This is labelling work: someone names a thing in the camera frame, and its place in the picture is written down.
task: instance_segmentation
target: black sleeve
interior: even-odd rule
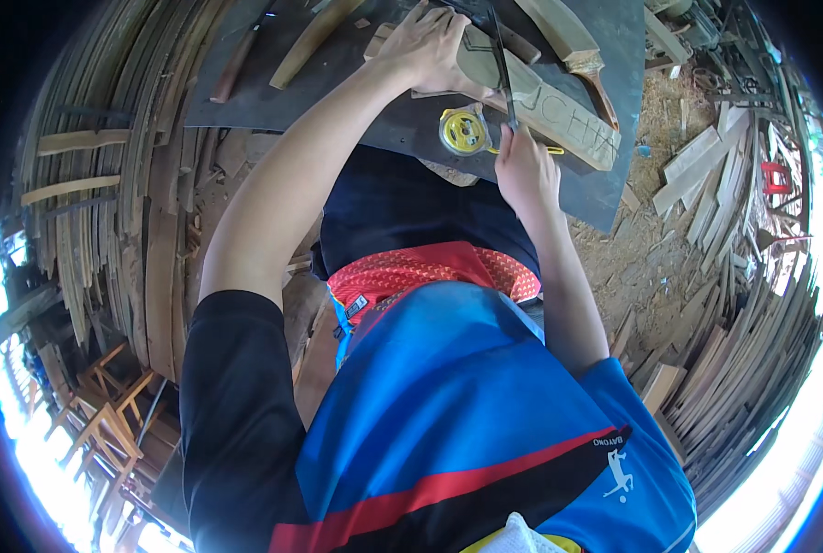
[[[295,477],[306,433],[276,304],[239,290],[202,300],[187,338],[180,414],[197,551],[266,551],[273,525],[308,522]]]

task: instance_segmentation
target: red patterned fabric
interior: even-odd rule
[[[466,241],[393,249],[353,261],[328,279],[334,299],[346,310],[359,296],[365,305],[349,317],[358,325],[378,302],[427,282],[472,282],[500,290],[516,303],[540,292],[540,281],[527,267],[493,249]]]

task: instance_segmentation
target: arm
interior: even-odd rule
[[[526,127],[514,135],[504,125],[494,170],[503,198],[537,249],[547,349],[579,379],[609,356],[608,340],[559,208],[559,169]]]
[[[383,108],[412,87],[489,94],[457,67],[457,48],[470,19],[449,8],[421,18],[425,6],[422,0],[412,9],[380,54],[295,121],[251,171],[212,237],[200,300],[239,289],[261,294],[281,309],[285,265]]]

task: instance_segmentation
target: tape measure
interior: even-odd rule
[[[500,153],[491,141],[479,102],[442,112],[439,117],[439,140],[451,153],[461,157],[472,156],[482,150]],[[565,150],[548,146],[547,152],[555,156],[565,153]]]

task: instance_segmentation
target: dark board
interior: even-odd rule
[[[203,62],[193,102],[187,115],[189,127],[247,127],[284,131],[306,110],[339,85],[363,62],[362,52],[381,23],[395,23],[416,3],[414,0],[367,0],[341,23],[302,67],[285,90],[269,85],[285,53],[313,14],[310,0],[278,0],[275,17],[266,18],[255,45],[240,72],[231,99],[224,105],[208,102],[215,81],[233,47],[257,15],[264,0],[239,0],[225,17],[211,50]],[[607,233],[611,229],[627,180],[639,123],[645,59],[645,24],[640,0],[565,0],[598,42],[605,69],[602,82],[620,123],[617,159],[611,171],[595,171],[570,154],[558,158],[562,168],[559,201],[569,215]],[[596,112],[583,82],[559,66],[556,54],[534,23],[513,0],[494,0],[507,27],[517,31],[543,52],[534,71],[581,105]],[[367,18],[372,25],[356,28],[354,21]],[[459,94],[412,100],[406,92],[375,119],[361,143],[428,159],[494,181],[494,155],[486,152],[468,158],[453,156],[437,135],[439,116],[448,108],[472,103]],[[493,137],[505,120],[502,113],[486,108]]]

